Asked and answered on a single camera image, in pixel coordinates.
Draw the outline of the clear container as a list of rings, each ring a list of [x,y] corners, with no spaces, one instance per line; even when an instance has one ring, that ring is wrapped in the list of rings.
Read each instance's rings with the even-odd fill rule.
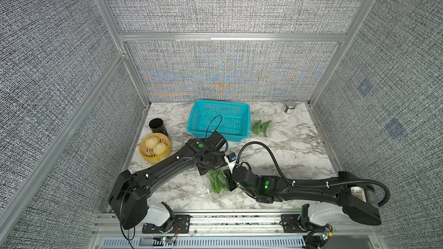
[[[238,190],[238,184],[233,181],[229,169],[212,169],[202,179],[212,202],[225,199]]]

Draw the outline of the teal plastic basket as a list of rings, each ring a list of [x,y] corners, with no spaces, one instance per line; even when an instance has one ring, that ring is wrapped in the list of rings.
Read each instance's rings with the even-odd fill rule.
[[[229,142],[249,138],[251,109],[245,103],[197,100],[190,112],[187,131],[197,138],[209,137],[217,131]]]

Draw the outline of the clear container peppers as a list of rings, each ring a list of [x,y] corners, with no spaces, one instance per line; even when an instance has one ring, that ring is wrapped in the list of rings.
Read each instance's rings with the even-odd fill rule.
[[[251,121],[251,135],[258,137],[269,137],[273,130],[272,120],[253,119]]]

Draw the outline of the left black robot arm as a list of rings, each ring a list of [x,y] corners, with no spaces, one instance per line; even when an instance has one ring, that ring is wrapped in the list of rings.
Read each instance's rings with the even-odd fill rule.
[[[167,159],[131,173],[125,170],[114,183],[108,203],[124,230],[146,223],[168,232],[174,225],[175,213],[164,202],[152,203],[148,199],[162,185],[180,173],[198,168],[204,175],[212,169],[227,165],[222,147],[227,140],[217,131],[207,138],[193,138]]]

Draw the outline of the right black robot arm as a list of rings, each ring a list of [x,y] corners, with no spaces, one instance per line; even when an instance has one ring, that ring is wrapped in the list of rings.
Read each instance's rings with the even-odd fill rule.
[[[243,166],[241,155],[250,145],[260,145],[269,153],[278,176],[258,176],[249,163]],[[344,214],[355,222],[378,226],[381,225],[379,208],[391,199],[391,192],[384,183],[361,179],[346,171],[326,179],[289,179],[270,148],[258,141],[248,142],[238,154],[230,153],[226,159],[230,165],[232,181],[249,197],[264,204],[290,200],[327,203],[341,207]]]

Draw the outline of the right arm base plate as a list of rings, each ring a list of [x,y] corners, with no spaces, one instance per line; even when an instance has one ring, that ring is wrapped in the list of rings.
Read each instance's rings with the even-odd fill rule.
[[[279,223],[285,234],[310,232],[309,218],[303,214],[282,214]]]

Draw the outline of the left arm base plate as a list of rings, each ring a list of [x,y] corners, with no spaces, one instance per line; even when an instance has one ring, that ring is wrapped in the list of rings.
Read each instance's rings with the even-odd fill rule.
[[[178,234],[188,234],[190,228],[190,218],[188,214],[176,215],[174,220],[168,219],[165,226],[155,226],[154,224],[143,224],[142,233],[143,234],[166,234],[172,235]]]

